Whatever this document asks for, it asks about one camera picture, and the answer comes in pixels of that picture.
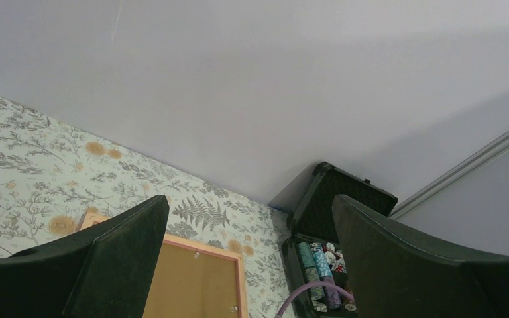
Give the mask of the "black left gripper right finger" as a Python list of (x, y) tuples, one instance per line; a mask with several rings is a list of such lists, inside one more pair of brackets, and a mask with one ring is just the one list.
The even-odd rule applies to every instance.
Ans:
[(509, 317), (509, 256), (431, 236), (346, 195), (332, 212), (359, 317)]

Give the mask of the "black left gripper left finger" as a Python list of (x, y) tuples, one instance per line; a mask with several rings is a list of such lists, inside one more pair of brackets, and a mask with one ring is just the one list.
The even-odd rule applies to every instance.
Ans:
[(0, 317), (141, 317), (166, 231), (156, 195), (108, 220), (0, 258)]

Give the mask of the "pink wooden picture frame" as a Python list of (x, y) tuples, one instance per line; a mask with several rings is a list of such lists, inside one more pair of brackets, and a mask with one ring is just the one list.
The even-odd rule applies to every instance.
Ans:
[(156, 211), (96, 238), (66, 306), (71, 317), (246, 317), (242, 257), (166, 235)]

